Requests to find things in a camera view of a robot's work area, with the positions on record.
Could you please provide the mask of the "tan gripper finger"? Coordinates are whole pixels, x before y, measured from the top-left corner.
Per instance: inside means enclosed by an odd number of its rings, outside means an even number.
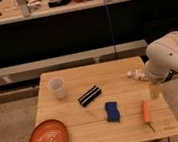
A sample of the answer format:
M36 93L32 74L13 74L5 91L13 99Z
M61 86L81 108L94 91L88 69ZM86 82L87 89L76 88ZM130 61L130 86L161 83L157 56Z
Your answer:
M155 100L163 93L162 84L161 83L150 84L149 92L150 92L151 98Z

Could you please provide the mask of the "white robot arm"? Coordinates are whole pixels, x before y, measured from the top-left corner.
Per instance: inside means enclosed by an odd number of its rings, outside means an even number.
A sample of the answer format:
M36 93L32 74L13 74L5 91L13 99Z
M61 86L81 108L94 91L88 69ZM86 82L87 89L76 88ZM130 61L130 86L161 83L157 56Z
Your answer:
M161 82L165 81L169 72L178 72L178 31L169 32L151 42L145 54L148 57L145 73L150 80L151 98L154 100L161 95Z

